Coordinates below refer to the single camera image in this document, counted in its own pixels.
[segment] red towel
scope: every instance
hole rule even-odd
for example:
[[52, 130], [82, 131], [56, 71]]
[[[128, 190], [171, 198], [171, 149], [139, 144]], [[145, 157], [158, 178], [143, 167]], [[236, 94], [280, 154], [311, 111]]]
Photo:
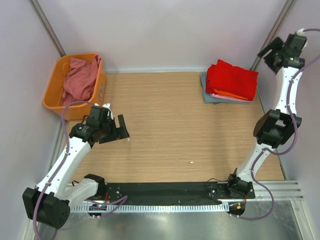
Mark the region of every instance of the red towel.
[[95, 55], [92, 63], [72, 57], [70, 71], [63, 83], [62, 105], [66, 106], [74, 101], [88, 101], [94, 94], [100, 55]]
[[258, 72], [218, 60], [208, 69], [206, 91], [252, 101], [256, 94]]

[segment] plastic laundry basket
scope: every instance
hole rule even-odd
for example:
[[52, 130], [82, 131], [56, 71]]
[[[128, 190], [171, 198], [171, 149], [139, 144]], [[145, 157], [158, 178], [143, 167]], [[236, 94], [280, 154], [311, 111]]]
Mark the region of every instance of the plastic laundry basket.
[[[92, 62], [92, 59], [96, 53], [82, 53], [82, 54], [72, 54], [66, 55], [60, 58], [53, 69], [51, 74], [50, 81], [48, 86], [46, 87], [45, 94], [43, 97], [43, 105], [56, 114], [61, 116], [61, 113], [64, 109], [62, 105], [62, 94], [64, 92], [64, 80], [67, 76], [67, 73], [70, 71], [70, 59], [71, 57], [83, 59], [88, 62]], [[104, 70], [103, 61], [100, 60], [98, 75], [96, 77], [94, 91], [89, 102], [97, 103], [100, 106], [103, 103], [105, 89], [106, 89], [106, 81], [107, 76]], [[64, 119], [65, 120], [81, 120], [84, 115], [88, 115], [90, 113], [91, 105], [90, 104], [79, 104], [68, 107], [65, 111]]]

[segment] white wall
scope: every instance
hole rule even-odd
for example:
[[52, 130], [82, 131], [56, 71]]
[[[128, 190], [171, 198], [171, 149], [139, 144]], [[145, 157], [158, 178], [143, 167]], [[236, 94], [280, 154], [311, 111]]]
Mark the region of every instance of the white wall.
[[42, 105], [59, 55], [27, 0], [0, 7], [0, 235], [20, 240], [27, 224], [22, 194], [48, 170], [59, 118]]
[[67, 54], [108, 72], [250, 68], [285, 0], [39, 0]]
[[[301, 28], [320, 28], [320, 1], [297, 1], [288, 18], [280, 29], [279, 36], [285, 41], [289, 33]], [[308, 32], [308, 45], [301, 57], [306, 62], [320, 54], [320, 32]], [[265, 111], [273, 104], [276, 79], [274, 73], [261, 62], [258, 69], [258, 90]], [[320, 61], [316, 62], [302, 74], [296, 98], [297, 115], [302, 117], [298, 129], [298, 140], [295, 148], [281, 157], [284, 172], [289, 180], [298, 180], [304, 198], [312, 211], [313, 223], [320, 230], [319, 192], [319, 143], [320, 143]], [[279, 147], [282, 152], [287, 145]]]

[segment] black joint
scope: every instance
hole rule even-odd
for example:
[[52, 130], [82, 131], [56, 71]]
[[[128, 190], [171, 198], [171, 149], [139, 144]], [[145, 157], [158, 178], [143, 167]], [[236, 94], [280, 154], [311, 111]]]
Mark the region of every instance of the black joint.
[[[302, 118], [294, 116], [297, 127], [300, 127]], [[285, 144], [295, 133], [294, 123], [291, 116], [280, 110], [269, 110], [256, 123], [253, 136], [258, 144], [267, 144], [272, 148]]]
[[240, 179], [240, 177], [237, 177], [236, 175], [237, 169], [235, 169], [233, 174], [229, 175], [226, 189], [228, 191], [228, 195], [231, 198], [243, 198], [248, 193], [253, 193], [254, 187], [252, 182], [243, 181]]
[[92, 179], [98, 183], [98, 189], [96, 191], [96, 194], [92, 196], [93, 199], [100, 199], [106, 192], [107, 187], [105, 183], [105, 179], [101, 176], [97, 176], [94, 174], [88, 174], [84, 176], [85, 179]]
[[300, 58], [300, 54], [306, 42], [307, 38], [305, 36], [299, 36], [297, 34], [289, 34], [285, 42], [283, 42], [281, 38], [276, 37], [268, 46], [258, 53], [258, 57], [262, 58], [266, 55], [264, 62], [275, 73], [282, 67], [301, 69], [305, 65], [305, 60]]
[[[29, 219], [34, 218], [36, 203], [40, 192], [37, 189], [27, 188], [22, 195], [26, 215]], [[44, 194], [36, 216], [36, 221], [60, 229], [70, 215], [68, 203], [54, 197], [51, 194]]]

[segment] gray folded cloth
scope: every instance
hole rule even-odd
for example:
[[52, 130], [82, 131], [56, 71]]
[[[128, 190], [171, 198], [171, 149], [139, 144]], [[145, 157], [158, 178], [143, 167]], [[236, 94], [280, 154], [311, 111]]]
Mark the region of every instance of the gray folded cloth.
[[243, 101], [232, 101], [229, 99], [221, 99], [216, 98], [210, 95], [210, 93], [206, 92], [206, 79], [207, 79], [207, 73], [203, 72], [200, 74], [200, 84], [202, 86], [203, 91], [203, 99], [205, 104], [219, 104], [219, 103], [228, 103], [228, 104], [249, 104], [249, 102], [243, 102]]

